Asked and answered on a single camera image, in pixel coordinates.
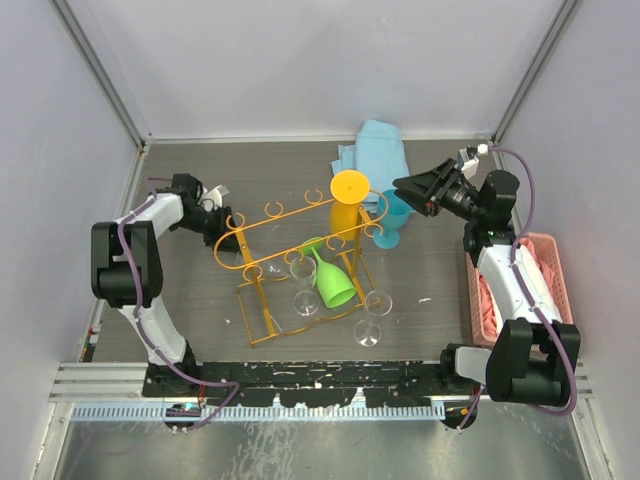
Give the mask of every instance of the blue cup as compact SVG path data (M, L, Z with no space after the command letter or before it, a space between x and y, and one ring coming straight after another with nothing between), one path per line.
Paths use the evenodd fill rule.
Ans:
M396 197L395 191L394 188L386 190L382 192L384 196L378 198L378 216L384 213L387 208L387 201L389 202L389 211L380 220L380 225L384 231L380 233L380 230L377 229L373 232L373 241L380 248L389 249L400 243L398 228L407 223L411 214L411 207Z

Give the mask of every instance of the glass base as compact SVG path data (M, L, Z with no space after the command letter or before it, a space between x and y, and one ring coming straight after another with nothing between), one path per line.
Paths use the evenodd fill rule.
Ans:
M380 248L389 250L395 248L400 243L400 234L397 230L385 229L384 233L380 233L380 230L373 232L373 242Z
M371 323L368 320L360 320L356 324L353 334L356 337L356 342L363 347L373 347L380 341L382 329L380 325Z
M298 315L309 317L318 311L320 307L320 298L314 292L304 291L298 292L293 297L293 308Z

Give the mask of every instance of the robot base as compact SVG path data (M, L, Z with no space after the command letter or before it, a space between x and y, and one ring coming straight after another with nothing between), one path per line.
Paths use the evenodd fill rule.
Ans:
M196 363L196 357L191 350L189 342L187 342L182 361L175 363L174 366L190 377L201 378L201 368ZM200 389L198 385L180 378L166 365L156 365L154 363L150 363L147 366L147 374L145 376L145 387L151 385L153 385L154 391L157 391L163 397L196 396Z

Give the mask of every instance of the green plastic cup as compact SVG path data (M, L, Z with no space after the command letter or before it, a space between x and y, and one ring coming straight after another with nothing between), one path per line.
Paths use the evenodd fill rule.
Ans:
M327 308L336 308L347 303L356 294L356 287L353 282L340 267L332 263L325 262L320 258L316 249L321 245L316 241L319 237L310 238L305 244L311 244L303 248L305 253L310 250L316 257L318 271L316 273L316 287L320 292L322 301Z

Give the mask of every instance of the pink cloth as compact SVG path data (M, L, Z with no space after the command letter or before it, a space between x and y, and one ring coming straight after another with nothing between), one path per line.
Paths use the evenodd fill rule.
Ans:
M549 291L552 291L553 279L556 276L555 272L547 263L541 262L538 259L538 256L536 255L536 247L531 240L523 238L520 240L520 245L529 249L531 256L536 261L538 268L542 272L544 281L547 282ZM497 337L498 332L496 330L496 316L493 312L493 302L491 301L491 289L482 275L480 275L480 308L482 309L482 326L484 327L484 333L490 337Z

